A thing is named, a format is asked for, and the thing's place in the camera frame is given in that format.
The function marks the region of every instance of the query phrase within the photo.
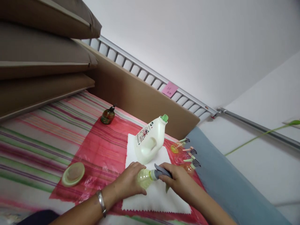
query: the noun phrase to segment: blue blanket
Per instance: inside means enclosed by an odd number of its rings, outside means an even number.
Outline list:
[[[236,223],[241,225],[290,224],[198,127],[194,128],[187,137],[191,141],[190,146],[197,150],[196,158],[201,167],[196,168],[196,171],[207,193]]]

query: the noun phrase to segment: product label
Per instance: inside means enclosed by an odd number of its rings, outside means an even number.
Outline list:
[[[149,123],[145,126],[138,134],[137,134],[137,144],[141,144],[145,137],[149,134],[150,130],[153,128],[153,122]]]
[[[101,122],[104,124],[109,124],[109,122],[111,121],[110,119],[105,118],[104,116],[101,116],[100,118]]]

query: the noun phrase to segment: green cable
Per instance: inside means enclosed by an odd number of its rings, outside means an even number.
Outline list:
[[[262,136],[264,136],[264,135],[266,135],[266,134],[268,134],[268,133],[271,133],[271,132],[273,132],[273,131],[276,131],[276,130],[279,130],[279,129],[282,129],[282,128],[285,128],[285,127],[289,127],[289,126],[292,126],[292,125],[299,125],[299,124],[300,124],[300,120],[293,120],[292,122],[290,122],[290,123],[287,124],[287,125],[284,125],[284,126],[282,126],[282,127],[278,127],[278,128],[276,128],[276,129],[273,129],[273,130],[269,130],[269,131],[263,133],[262,135],[259,135],[259,136],[255,137],[255,138],[252,138],[250,141],[247,141],[246,143],[244,143],[244,144],[240,145],[239,147],[233,149],[231,152],[226,153],[225,156],[228,156],[229,154],[235,152],[235,151],[238,150],[239,148],[245,146],[246,144],[249,144],[250,142],[254,141],[255,139],[260,138],[260,137],[262,137]]]

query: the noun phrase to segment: hand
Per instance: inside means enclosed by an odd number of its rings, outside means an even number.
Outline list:
[[[115,188],[118,201],[136,194],[147,195],[146,190],[137,182],[137,175],[142,169],[146,169],[146,166],[139,162],[132,162],[123,173],[111,183]]]
[[[194,193],[203,191],[202,188],[188,175],[184,168],[166,162],[160,166],[168,170],[172,174],[173,179],[165,175],[159,176],[159,179],[168,184],[173,191],[188,204],[192,203]]]

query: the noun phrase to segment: white cloth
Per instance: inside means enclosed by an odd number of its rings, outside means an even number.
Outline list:
[[[136,162],[134,151],[134,137],[128,134],[127,157],[125,166]],[[145,166],[147,169],[155,169],[154,163],[160,165],[163,162],[171,163],[167,149],[163,146],[156,156]],[[156,211],[170,213],[191,214],[190,206],[183,201],[171,188],[166,193],[166,185],[161,180],[154,181],[146,190],[147,195],[135,195],[123,200],[122,210]]]

